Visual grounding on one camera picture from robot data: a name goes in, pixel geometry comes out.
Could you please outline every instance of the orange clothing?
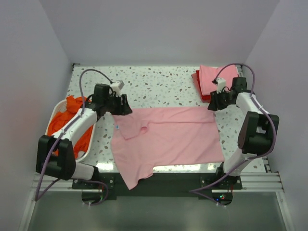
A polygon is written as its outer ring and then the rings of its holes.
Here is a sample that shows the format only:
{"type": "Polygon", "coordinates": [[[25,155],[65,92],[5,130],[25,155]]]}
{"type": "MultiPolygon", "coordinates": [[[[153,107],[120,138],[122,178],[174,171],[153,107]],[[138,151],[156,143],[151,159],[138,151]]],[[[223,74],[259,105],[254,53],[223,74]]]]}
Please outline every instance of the orange clothing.
{"type": "MultiPolygon", "coordinates": [[[[51,136],[56,131],[60,130],[65,124],[67,124],[77,113],[77,111],[80,109],[80,106],[82,105],[82,99],[81,97],[74,98],[73,96],[69,96],[66,98],[67,106],[65,112],[57,112],[57,114],[52,119],[51,123],[48,127],[48,136],[51,136]]],[[[80,139],[77,141],[76,145],[74,146],[74,155],[75,158],[78,157],[78,152],[83,151],[87,152],[91,134],[92,134],[93,126],[91,126],[86,132],[80,137],[80,139]]]]}

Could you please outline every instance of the folded pink towel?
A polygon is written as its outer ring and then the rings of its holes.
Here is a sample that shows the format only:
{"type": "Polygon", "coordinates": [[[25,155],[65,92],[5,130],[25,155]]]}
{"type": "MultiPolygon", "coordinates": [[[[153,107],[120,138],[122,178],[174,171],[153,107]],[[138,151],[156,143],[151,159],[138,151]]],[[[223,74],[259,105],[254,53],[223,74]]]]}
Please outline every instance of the folded pink towel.
{"type": "Polygon", "coordinates": [[[129,189],[153,167],[225,160],[212,111],[206,107],[135,108],[115,120],[111,149],[129,189]]]}
{"type": "MultiPolygon", "coordinates": [[[[218,72],[223,68],[214,68],[209,66],[200,66],[199,78],[200,78],[200,88],[202,95],[210,95],[212,91],[217,89],[216,85],[212,83],[218,72]]],[[[224,78],[227,81],[227,87],[232,86],[232,80],[234,77],[238,77],[237,69],[235,65],[226,67],[219,77],[224,78]]]]}

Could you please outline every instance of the pink t-shirt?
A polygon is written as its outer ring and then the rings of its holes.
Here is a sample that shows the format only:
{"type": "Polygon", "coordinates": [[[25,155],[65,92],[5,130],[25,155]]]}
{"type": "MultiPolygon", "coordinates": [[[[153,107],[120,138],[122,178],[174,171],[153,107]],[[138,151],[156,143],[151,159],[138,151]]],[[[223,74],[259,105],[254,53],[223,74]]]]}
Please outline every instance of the pink t-shirt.
{"type": "Polygon", "coordinates": [[[212,111],[206,107],[134,108],[115,120],[111,149],[129,189],[153,167],[225,160],[212,111]]]}

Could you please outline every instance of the white enclosure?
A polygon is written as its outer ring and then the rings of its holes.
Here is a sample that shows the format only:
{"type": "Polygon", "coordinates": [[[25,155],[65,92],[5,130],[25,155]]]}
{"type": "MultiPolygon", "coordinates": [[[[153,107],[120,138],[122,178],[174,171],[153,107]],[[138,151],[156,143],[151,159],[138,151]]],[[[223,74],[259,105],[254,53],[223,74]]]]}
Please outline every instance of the white enclosure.
{"type": "Polygon", "coordinates": [[[19,228],[38,139],[72,64],[233,62],[254,69],[258,100],[280,117],[269,160],[296,230],[307,229],[307,15],[306,0],[2,0],[0,230],[19,228]]]}

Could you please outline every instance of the basket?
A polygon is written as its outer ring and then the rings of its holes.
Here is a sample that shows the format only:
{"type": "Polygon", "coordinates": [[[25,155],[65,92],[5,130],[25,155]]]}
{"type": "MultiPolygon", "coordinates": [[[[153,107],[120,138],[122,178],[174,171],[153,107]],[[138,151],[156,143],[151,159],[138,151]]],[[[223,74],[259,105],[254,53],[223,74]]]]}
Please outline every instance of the basket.
{"type": "MultiPolygon", "coordinates": [[[[48,126],[46,128],[45,135],[47,135],[47,133],[48,133],[49,124],[51,123],[53,117],[57,114],[57,112],[65,112],[66,111],[66,105],[67,105],[66,100],[62,100],[62,101],[58,102],[57,105],[54,107],[52,115],[51,115],[50,120],[48,122],[48,126]]],[[[90,144],[89,144],[87,152],[84,153],[82,157],[77,158],[76,162],[82,161],[89,154],[89,152],[91,150],[91,146],[92,146],[92,140],[93,140],[93,135],[94,135],[94,132],[95,132],[95,127],[96,127],[96,124],[93,125],[92,134],[91,134],[91,138],[90,138],[90,144]]]]}

